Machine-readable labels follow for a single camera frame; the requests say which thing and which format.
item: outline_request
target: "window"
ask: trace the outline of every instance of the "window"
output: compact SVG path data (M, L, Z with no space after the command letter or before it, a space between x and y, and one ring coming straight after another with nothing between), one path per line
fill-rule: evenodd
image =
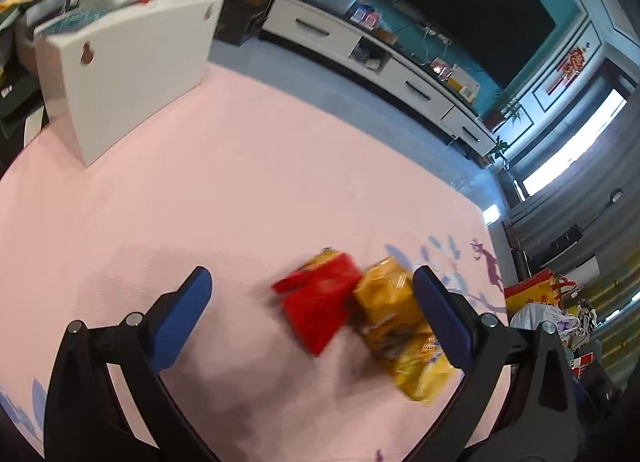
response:
M523 181L529 195L537 193L550 184L572 163L578 160L625 105L626 100L622 95L617 90L612 90L600 105L600 108L596 110L583 127L548 161Z

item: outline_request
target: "white storage box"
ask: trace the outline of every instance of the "white storage box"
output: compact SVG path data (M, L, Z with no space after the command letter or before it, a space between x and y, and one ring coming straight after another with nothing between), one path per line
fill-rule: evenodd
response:
M70 116L85 165L200 83L222 3L151 0L76 32L36 37L47 113ZM74 152L78 144L67 143Z

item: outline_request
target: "black handle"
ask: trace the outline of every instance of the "black handle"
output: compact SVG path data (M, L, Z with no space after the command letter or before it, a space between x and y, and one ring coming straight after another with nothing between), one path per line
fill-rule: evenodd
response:
M323 28L319 28L319 27L316 27L315 25L311 25L310 23L307 23L304 20L300 20L300 18L296 18L296 23L299 26L302 26L302 27L310 30L311 32L315 32L318 36L322 36L323 38L326 38L327 36L331 35L330 32L327 32Z
M462 129L466 132L467 135L469 135L475 142L480 142L480 139L477 138L474 134L472 134L468 129L466 129L464 126L462 127Z
M424 97L427 101L431 101L431 98L427 94L422 92L422 90L420 90L419 88L413 86L411 83L409 83L409 81L405 81L404 84L407 85L410 90L412 90L413 92L415 92L419 96Z

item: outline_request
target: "red package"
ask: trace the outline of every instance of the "red package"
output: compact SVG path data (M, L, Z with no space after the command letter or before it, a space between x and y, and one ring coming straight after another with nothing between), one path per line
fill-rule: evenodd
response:
M314 270L297 270L273 285L306 349L318 356L345 323L347 300L360 280L353 258L340 253Z

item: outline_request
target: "deer print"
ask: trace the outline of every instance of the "deer print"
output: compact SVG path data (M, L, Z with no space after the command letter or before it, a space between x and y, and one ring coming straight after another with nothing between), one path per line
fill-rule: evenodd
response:
M476 253L474 260L480 260L483 256L486 258L486 273L489 276L491 284L504 292L504 289L502 288L502 279L498 273L498 260L496 260L494 256L484 248L482 243L478 242L478 240L474 239L471 242L471 247L474 248L474 252Z

